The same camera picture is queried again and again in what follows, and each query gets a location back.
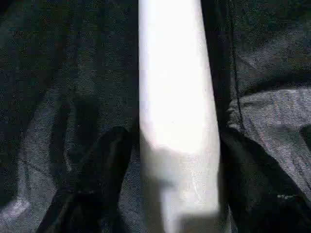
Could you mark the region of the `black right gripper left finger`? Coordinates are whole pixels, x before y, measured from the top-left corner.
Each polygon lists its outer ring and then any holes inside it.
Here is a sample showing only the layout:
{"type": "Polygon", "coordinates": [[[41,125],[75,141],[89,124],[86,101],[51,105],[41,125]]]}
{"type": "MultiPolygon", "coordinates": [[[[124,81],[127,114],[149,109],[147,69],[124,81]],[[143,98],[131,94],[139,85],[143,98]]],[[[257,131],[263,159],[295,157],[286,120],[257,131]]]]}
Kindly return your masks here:
{"type": "Polygon", "coordinates": [[[131,156],[123,127],[103,134],[55,193],[38,233],[100,233],[103,222],[119,220],[121,186],[131,156]]]}

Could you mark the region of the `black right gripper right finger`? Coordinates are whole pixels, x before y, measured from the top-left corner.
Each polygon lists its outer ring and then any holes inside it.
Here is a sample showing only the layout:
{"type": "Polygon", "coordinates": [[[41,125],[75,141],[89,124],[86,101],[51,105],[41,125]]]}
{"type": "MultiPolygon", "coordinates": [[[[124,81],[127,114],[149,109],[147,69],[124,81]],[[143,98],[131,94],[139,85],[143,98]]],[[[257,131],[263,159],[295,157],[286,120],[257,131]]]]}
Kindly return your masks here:
{"type": "Polygon", "coordinates": [[[309,233],[311,203],[255,141],[220,132],[228,204],[240,233],[309,233]]]}

